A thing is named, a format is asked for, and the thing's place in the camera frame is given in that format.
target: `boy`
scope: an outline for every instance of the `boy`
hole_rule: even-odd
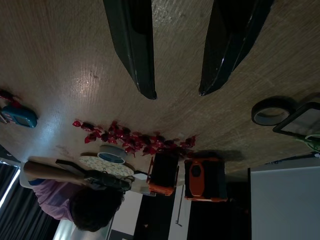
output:
[[[45,213],[68,219],[83,231],[107,226],[123,201],[122,192],[93,190],[83,177],[63,169],[28,161],[24,173]]]

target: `black tablet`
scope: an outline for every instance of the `black tablet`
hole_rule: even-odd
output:
[[[320,135],[320,103],[308,102],[275,126],[273,131],[301,138],[313,134]],[[320,136],[312,136],[309,139],[320,141]]]

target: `teal object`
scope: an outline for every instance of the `teal object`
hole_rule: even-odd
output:
[[[35,128],[38,123],[35,112],[25,107],[8,105],[1,110],[1,113],[8,121],[27,128]]]

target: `dark hair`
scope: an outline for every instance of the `dark hair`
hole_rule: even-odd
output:
[[[93,190],[86,187],[70,199],[74,224],[83,231],[96,232],[108,225],[119,209],[124,194],[113,188]]]

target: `white wall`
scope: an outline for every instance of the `white wall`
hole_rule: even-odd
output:
[[[182,190],[183,190],[183,186],[178,186],[176,188],[168,240],[186,240],[188,236],[191,201],[185,200],[185,190],[183,190],[183,197],[182,197],[180,218],[179,218],[179,224],[181,224],[182,227],[176,224],[176,220],[178,219],[178,212],[179,212]]]
[[[127,191],[125,193],[124,202],[116,212],[113,219],[111,227],[113,230],[129,234],[131,236],[134,235],[142,196],[143,195],[141,193],[133,191]]]
[[[311,158],[253,169],[252,240],[320,239],[319,165]]]

